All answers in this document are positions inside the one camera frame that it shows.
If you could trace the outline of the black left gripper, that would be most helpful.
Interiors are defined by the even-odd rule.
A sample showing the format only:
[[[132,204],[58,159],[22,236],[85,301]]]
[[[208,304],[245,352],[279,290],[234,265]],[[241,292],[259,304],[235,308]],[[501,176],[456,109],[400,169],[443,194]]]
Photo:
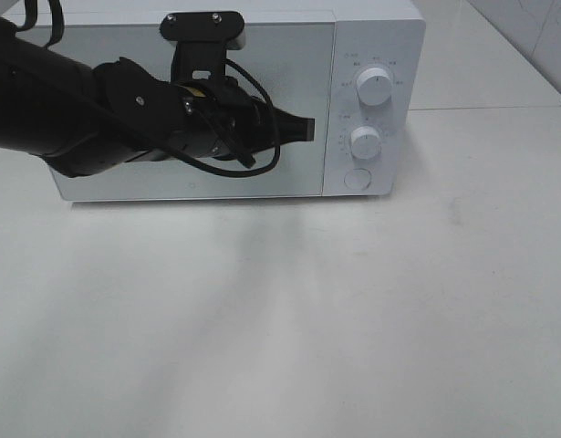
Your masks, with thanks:
[[[183,126],[168,139],[172,158],[253,161],[260,151],[275,147],[274,126],[281,145],[315,140],[314,118],[299,117],[253,96],[236,78],[215,84],[208,78],[169,83],[179,92],[185,111]]]

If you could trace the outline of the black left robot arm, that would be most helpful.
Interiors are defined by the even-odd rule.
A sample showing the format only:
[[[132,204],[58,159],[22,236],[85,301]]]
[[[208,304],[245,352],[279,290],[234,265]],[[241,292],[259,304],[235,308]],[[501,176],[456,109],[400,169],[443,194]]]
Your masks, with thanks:
[[[171,77],[156,79],[121,57],[94,68],[21,38],[23,25],[0,16],[0,148],[36,156],[69,177],[126,162],[171,158],[222,177],[270,171],[257,153],[312,141],[315,122],[277,108],[268,93],[241,86],[249,73],[228,52],[240,46],[235,11],[166,15],[161,36],[175,45]]]

